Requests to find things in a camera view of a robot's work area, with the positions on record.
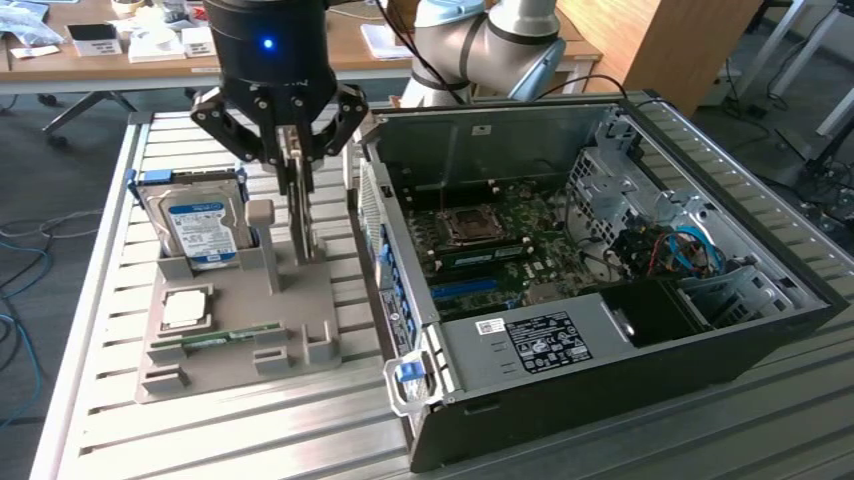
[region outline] ram module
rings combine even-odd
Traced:
[[[216,347],[228,343],[243,342],[251,340],[256,334],[279,328],[278,323],[267,323],[238,330],[224,332],[200,333],[199,335],[188,335],[181,338],[152,342],[151,348],[164,348],[180,345],[188,350],[200,350],[208,347]]]

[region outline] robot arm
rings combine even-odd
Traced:
[[[243,161],[259,160],[288,197],[298,263],[314,260],[308,194],[312,166],[336,154],[367,114],[358,87],[330,67],[323,0],[204,0],[221,68],[220,87],[195,100],[191,118]],[[338,115],[319,133],[311,124],[330,100]],[[258,125],[232,118],[225,102]]]
[[[484,11],[483,0],[422,0],[415,46],[455,93],[470,100],[476,83],[522,101],[532,100],[551,79],[566,42],[555,0],[502,0]],[[454,105],[442,82],[415,59],[403,107]]]

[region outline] blue hard drive label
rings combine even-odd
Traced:
[[[200,263],[219,263],[235,257],[238,247],[231,228],[223,225],[221,202],[173,205],[169,217],[187,257]]]

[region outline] hard drive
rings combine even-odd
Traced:
[[[235,265],[238,250],[255,245],[243,170],[152,170],[136,176],[128,172],[128,189],[148,214],[163,255],[185,256],[193,270]]]

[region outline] chair leg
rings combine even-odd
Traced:
[[[68,110],[65,110],[59,117],[41,129],[45,135],[53,135],[53,132],[61,128],[68,122],[80,116],[89,108],[92,108],[97,102],[108,97],[107,92],[89,92],[77,103],[75,103]]]
[[[119,92],[109,92],[109,98],[113,99],[113,101],[121,105],[121,108],[124,108],[128,113],[133,113],[136,112],[136,108],[133,108],[133,105],[131,105],[131,102],[128,102],[128,99],[124,98],[124,95],[121,95],[121,93]]]

